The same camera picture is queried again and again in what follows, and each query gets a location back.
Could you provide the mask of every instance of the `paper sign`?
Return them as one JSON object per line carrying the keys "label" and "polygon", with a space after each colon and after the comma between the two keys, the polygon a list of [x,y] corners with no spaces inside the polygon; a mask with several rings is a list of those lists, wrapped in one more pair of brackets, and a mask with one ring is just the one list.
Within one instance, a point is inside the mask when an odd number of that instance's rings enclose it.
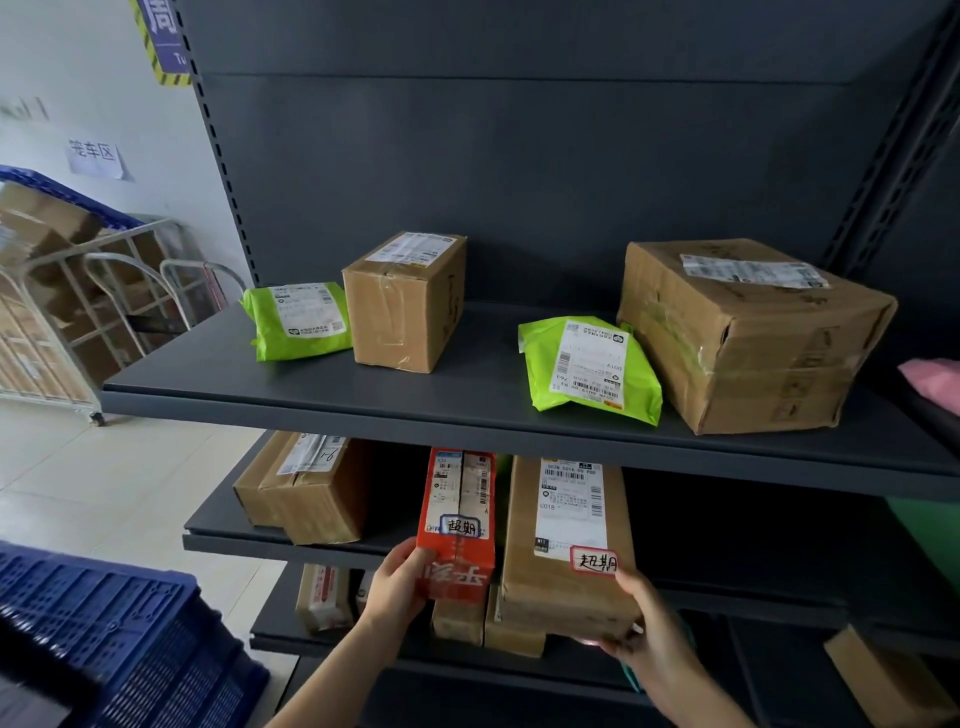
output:
{"label": "paper sign", "polygon": [[90,139],[70,139],[66,148],[70,171],[75,175],[123,179],[123,162],[115,144]]}

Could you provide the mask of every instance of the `shelving unit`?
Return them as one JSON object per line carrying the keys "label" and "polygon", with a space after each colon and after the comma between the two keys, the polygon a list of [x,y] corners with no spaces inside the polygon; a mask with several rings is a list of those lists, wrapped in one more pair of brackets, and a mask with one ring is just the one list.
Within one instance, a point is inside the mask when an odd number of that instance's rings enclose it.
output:
{"label": "shelving unit", "polygon": [[[413,534],[426,446],[628,469],[637,562],[712,627],[705,660],[764,725],[862,723],[821,647],[848,622],[960,657],[960,599],[884,501],[960,502],[958,419],[893,369],[956,346],[936,322],[960,270],[960,2],[171,2],[256,285],[339,280],[398,230],[469,236],[464,316],[429,376],[348,352],[257,363],[234,306],[105,385],[107,412],[389,449],[355,544],[250,526],[230,488],[252,453],[186,525],[187,548],[291,563],[253,638],[309,656],[290,690],[337,639],[298,631],[296,564],[373,568]],[[517,324],[611,320],[629,240],[736,236],[900,298],[838,427],[696,437],[669,405],[656,428],[533,409]],[[452,713],[471,683],[496,698],[464,726],[491,705],[522,724],[659,724],[596,657],[567,645],[522,666],[420,623],[363,724]]]}

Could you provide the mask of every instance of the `finger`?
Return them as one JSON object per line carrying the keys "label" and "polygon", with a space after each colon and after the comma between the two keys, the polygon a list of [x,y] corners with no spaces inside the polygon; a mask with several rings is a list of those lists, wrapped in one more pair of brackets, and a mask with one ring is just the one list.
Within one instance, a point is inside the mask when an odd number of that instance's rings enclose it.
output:
{"label": "finger", "polygon": [[391,549],[390,553],[387,554],[378,570],[388,575],[392,574],[394,571],[403,566],[407,560],[407,557],[413,553],[415,548],[417,548],[417,537],[411,536],[406,541],[397,544]]}
{"label": "finger", "polygon": [[613,573],[620,589],[636,599],[640,612],[646,619],[654,619],[666,612],[666,606],[660,597],[660,592],[650,583],[650,580],[639,571],[618,567]]}
{"label": "finger", "polygon": [[415,579],[423,576],[424,570],[437,558],[437,552],[432,548],[420,546],[411,553],[407,560],[400,565],[397,572],[403,574],[405,578]]}

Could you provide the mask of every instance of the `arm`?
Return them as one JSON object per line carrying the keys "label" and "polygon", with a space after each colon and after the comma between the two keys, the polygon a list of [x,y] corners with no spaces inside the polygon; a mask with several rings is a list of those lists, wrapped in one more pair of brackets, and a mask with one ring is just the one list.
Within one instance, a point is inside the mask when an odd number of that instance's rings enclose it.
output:
{"label": "arm", "polygon": [[680,728],[753,728],[700,664],[673,610],[646,577],[621,569],[616,582],[636,600],[644,634],[600,646],[631,667],[657,709]]}
{"label": "arm", "polygon": [[380,671],[396,659],[403,635],[424,600],[414,592],[429,549],[410,538],[376,570],[367,608],[356,626],[317,668],[268,728],[352,728]]}

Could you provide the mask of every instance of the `pink package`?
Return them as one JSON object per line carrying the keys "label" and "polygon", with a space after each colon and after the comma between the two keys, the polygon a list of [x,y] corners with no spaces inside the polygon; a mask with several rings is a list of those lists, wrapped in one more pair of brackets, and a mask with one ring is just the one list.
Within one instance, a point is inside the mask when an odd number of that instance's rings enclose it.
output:
{"label": "pink package", "polygon": [[922,396],[960,416],[960,361],[910,359],[898,369]]}

